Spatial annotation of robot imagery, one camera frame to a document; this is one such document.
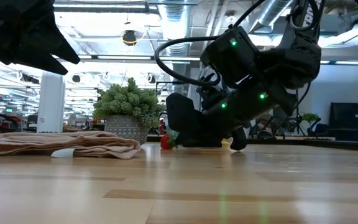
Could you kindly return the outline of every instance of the small plant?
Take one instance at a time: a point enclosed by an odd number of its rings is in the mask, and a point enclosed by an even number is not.
[[[165,110],[158,104],[153,90],[141,90],[133,78],[128,79],[128,86],[114,84],[109,90],[101,92],[101,101],[93,105],[93,119],[105,119],[112,115],[131,115],[146,128],[159,126],[158,116]]]
[[[309,126],[315,122],[317,119],[319,119],[320,117],[317,114],[314,113],[304,113],[302,115],[302,118],[309,123]]]

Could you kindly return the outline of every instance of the beige towel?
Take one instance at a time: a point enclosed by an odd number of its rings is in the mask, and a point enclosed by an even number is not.
[[[0,134],[0,155],[23,151],[53,151],[75,148],[76,156],[130,159],[140,150],[139,142],[122,139],[103,131],[75,133],[6,133]]]

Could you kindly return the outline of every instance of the pink cloth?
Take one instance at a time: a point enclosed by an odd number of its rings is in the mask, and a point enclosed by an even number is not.
[[[139,152],[140,144],[104,131],[75,133],[6,133],[0,134],[0,155],[23,151],[53,151],[75,148],[75,156],[130,159]]]

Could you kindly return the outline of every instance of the table surface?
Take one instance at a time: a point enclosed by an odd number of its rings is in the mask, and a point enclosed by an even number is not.
[[[358,152],[251,145],[0,157],[0,223],[358,223]]]

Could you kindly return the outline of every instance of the ceiling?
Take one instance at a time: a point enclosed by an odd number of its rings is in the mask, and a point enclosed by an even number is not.
[[[56,0],[56,8],[68,9],[57,10],[55,19],[60,32],[79,55],[153,55],[154,50],[167,41],[163,32],[162,21],[157,14],[141,13],[100,13],[90,7],[98,4],[99,7],[115,3],[116,1],[59,1]],[[216,3],[218,13],[211,18],[211,11]],[[225,6],[222,23],[218,23],[220,10]],[[149,1],[150,8],[154,8],[156,1]],[[209,22],[215,21],[213,29],[219,30],[219,34],[238,18],[253,1],[187,1],[190,7],[190,18],[188,23],[188,36],[204,36],[207,32]],[[88,12],[76,12],[73,4],[89,7]],[[327,1],[327,13],[337,14],[343,11],[355,10],[353,1]],[[133,46],[127,46],[122,41],[125,30],[134,30],[137,42]],[[266,41],[271,45],[274,39],[271,35],[253,35],[252,41],[257,45],[264,45]],[[203,43],[194,43],[190,46],[189,55],[199,56],[203,49]],[[164,74],[153,61],[125,61],[125,60],[83,60],[78,65],[62,62],[69,71],[66,80],[66,114],[79,113],[91,114],[92,104],[97,99],[95,88],[109,88],[113,83],[126,85],[126,80],[134,77],[141,88],[155,88],[155,84],[147,81],[149,75],[153,75],[156,81],[172,81],[172,78]],[[5,105],[19,105],[18,110],[23,115],[35,113],[39,103],[40,85],[26,82],[32,77],[42,82],[43,71],[29,68],[23,65],[4,65],[0,62],[0,108]],[[81,81],[75,83],[73,76],[79,75]],[[178,91],[171,85],[164,86],[160,100],[171,91]]]

